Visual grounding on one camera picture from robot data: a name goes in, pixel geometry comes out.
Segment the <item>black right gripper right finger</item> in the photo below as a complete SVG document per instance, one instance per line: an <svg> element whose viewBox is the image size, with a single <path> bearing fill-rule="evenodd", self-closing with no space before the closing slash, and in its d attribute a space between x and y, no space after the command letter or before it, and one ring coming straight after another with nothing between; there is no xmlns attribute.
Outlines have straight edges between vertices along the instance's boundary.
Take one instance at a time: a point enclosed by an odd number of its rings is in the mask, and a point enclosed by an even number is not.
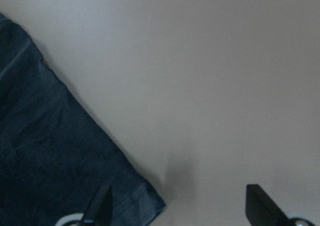
<svg viewBox="0 0 320 226"><path fill-rule="evenodd" d="M251 226L286 226L288 217L258 184L246 186L245 216Z"/></svg>

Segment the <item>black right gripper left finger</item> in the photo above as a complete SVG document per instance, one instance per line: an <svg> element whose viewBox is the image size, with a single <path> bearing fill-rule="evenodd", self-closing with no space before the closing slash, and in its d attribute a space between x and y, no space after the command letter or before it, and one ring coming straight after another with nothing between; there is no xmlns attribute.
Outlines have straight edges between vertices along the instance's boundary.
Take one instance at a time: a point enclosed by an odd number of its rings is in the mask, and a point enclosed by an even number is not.
<svg viewBox="0 0 320 226"><path fill-rule="evenodd" d="M84 226L110 226L113 213L112 187L102 185L83 214Z"/></svg>

